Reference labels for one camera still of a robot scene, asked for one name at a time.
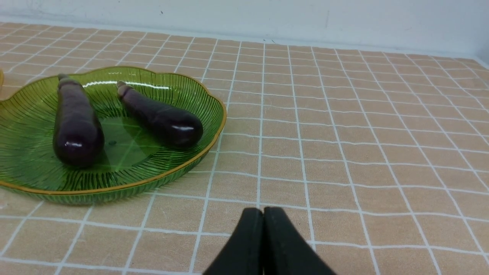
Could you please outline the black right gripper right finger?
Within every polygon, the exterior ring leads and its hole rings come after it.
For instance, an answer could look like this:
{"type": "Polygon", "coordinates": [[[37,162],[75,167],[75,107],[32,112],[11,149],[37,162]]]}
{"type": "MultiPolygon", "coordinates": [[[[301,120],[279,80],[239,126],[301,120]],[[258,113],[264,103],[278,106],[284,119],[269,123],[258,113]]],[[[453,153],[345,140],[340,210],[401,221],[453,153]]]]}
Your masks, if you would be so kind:
{"type": "Polygon", "coordinates": [[[264,274],[335,275],[280,207],[264,209],[264,274]]]}

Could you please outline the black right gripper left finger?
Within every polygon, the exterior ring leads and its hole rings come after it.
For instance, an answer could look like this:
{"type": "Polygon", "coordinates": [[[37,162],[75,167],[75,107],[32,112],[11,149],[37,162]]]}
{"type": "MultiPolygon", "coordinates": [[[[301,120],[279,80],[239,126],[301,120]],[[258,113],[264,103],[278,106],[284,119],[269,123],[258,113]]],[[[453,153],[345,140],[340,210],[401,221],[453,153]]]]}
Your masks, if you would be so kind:
{"type": "Polygon", "coordinates": [[[264,217],[260,209],[245,208],[232,235],[204,275],[261,275],[260,252],[264,217]]]}

